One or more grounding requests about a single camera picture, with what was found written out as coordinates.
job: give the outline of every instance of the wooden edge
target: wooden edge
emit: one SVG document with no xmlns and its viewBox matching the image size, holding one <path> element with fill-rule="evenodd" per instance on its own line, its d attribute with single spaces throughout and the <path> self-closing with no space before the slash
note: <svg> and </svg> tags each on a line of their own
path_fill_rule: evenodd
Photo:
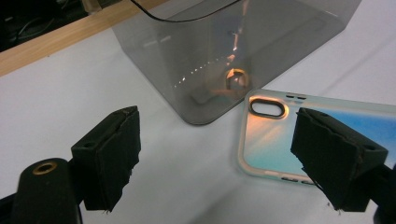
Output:
<svg viewBox="0 0 396 224">
<path fill-rule="evenodd" d="M 153 8 L 166 1 L 146 1 L 145 7 Z M 131 18 L 138 12 L 139 9 L 132 2 L 121 0 L 96 14 L 74 21 L 50 33 L 20 44 L 15 48 L 5 50 L 0 53 L 0 77 L 104 31 L 121 21 Z"/>
</svg>

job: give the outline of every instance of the brass ring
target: brass ring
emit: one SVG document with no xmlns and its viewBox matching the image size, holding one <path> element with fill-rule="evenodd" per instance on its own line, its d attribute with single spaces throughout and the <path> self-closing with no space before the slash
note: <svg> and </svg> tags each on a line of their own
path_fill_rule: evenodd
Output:
<svg viewBox="0 0 396 224">
<path fill-rule="evenodd" d="M 33 170 L 34 175 L 45 175 L 56 169 L 58 164 L 55 161 L 46 161 L 43 162 Z"/>
</svg>

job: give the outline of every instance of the gray tinted container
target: gray tinted container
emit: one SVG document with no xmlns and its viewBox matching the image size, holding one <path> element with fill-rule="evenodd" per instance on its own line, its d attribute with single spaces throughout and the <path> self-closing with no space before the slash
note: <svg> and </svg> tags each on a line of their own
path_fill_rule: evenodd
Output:
<svg viewBox="0 0 396 224">
<path fill-rule="evenodd" d="M 192 21 L 142 12 L 113 30 L 176 112 L 207 124 L 343 31 L 361 0 L 190 2 L 150 13 Z"/>
</svg>

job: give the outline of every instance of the white surface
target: white surface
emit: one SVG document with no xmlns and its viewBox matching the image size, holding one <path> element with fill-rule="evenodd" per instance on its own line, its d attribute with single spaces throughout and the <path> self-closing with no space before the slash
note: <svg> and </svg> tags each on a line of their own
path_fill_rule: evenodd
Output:
<svg viewBox="0 0 396 224">
<path fill-rule="evenodd" d="M 343 33 L 265 88 L 396 105 L 396 2 L 363 0 Z M 314 187 L 244 174 L 242 106 L 215 122 L 182 121 L 121 51 L 112 30 L 0 78 L 0 198 L 19 174 L 70 147 L 108 113 L 138 105 L 142 151 L 111 214 L 84 223 L 373 223 L 334 211 Z"/>
</svg>

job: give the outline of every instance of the phone case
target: phone case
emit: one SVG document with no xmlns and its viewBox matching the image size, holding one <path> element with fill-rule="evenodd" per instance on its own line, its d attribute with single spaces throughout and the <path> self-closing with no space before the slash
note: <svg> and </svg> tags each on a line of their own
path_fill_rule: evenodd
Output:
<svg viewBox="0 0 396 224">
<path fill-rule="evenodd" d="M 290 152 L 297 112 L 306 107 L 329 114 L 386 148 L 385 164 L 396 162 L 396 106 L 281 91 L 256 90 L 245 98 L 238 162 L 250 174 L 312 184 Z"/>
</svg>

